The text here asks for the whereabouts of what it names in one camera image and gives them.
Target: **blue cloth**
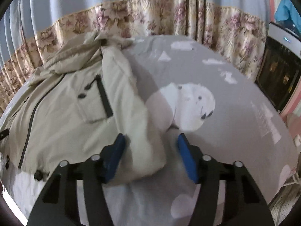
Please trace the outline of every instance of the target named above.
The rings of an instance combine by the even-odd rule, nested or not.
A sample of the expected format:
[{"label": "blue cloth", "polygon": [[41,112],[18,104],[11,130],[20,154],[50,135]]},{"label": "blue cloth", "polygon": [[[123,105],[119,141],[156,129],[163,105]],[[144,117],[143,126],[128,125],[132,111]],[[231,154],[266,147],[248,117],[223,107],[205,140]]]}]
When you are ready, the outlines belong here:
[{"label": "blue cloth", "polygon": [[275,13],[275,20],[286,21],[291,19],[297,30],[301,33],[301,16],[290,0],[281,0]]}]

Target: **blue gripper pad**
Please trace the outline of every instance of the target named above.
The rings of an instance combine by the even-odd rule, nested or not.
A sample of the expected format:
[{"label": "blue gripper pad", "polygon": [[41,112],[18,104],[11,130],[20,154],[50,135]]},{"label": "blue gripper pad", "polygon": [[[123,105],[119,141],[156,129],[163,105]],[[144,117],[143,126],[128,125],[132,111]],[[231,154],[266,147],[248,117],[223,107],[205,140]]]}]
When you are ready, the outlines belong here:
[{"label": "blue gripper pad", "polygon": [[103,160],[103,167],[105,168],[104,180],[108,183],[114,178],[119,161],[125,149],[125,136],[121,133],[118,134],[114,144],[105,146],[100,157]]},{"label": "blue gripper pad", "polygon": [[195,184],[198,184],[198,161],[203,156],[201,150],[198,147],[189,144],[186,136],[183,133],[178,136],[177,144],[188,177]]}]

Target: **oven door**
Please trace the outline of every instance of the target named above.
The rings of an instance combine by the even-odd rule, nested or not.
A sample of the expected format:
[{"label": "oven door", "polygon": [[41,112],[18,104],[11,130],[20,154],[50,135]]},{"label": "oven door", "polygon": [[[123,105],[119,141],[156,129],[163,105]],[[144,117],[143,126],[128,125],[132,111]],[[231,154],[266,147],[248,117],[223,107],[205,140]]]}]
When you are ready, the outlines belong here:
[{"label": "oven door", "polygon": [[267,38],[256,84],[277,111],[282,111],[301,76],[301,60],[278,41]]}]

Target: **jacket pocket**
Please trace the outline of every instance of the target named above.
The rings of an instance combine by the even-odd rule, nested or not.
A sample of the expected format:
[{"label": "jacket pocket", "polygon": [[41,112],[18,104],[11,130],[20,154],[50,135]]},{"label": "jacket pocket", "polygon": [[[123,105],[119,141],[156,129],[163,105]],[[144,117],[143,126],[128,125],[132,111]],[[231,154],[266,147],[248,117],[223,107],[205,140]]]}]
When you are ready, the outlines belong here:
[{"label": "jacket pocket", "polygon": [[93,123],[113,116],[100,75],[84,87],[77,99],[80,114],[85,122]]}]

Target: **beige jacket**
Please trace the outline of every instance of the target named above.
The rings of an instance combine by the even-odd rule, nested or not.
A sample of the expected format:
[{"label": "beige jacket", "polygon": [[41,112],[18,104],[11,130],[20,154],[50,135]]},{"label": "beige jacket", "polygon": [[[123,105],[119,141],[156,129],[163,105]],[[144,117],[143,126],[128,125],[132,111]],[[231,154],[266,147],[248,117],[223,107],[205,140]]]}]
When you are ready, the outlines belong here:
[{"label": "beige jacket", "polygon": [[[120,51],[130,43],[97,32],[68,41],[36,70],[30,87],[10,111],[0,130],[9,128],[10,134],[0,151],[27,173],[51,174],[60,161],[85,161],[122,133],[127,147],[113,184],[161,169],[166,157],[159,133]],[[100,96],[97,75],[109,106]]]}]

